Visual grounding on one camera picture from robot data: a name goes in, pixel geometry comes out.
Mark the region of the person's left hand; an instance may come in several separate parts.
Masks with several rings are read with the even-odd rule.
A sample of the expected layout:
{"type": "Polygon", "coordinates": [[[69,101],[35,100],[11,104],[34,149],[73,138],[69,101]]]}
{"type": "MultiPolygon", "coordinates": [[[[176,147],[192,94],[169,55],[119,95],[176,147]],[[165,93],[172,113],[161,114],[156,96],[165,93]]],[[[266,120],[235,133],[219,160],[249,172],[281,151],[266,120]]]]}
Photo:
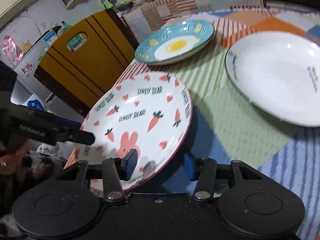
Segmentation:
{"type": "Polygon", "coordinates": [[[21,165],[23,157],[27,155],[29,150],[29,140],[24,141],[21,146],[13,153],[9,153],[1,157],[1,175],[12,175],[21,165]]]}

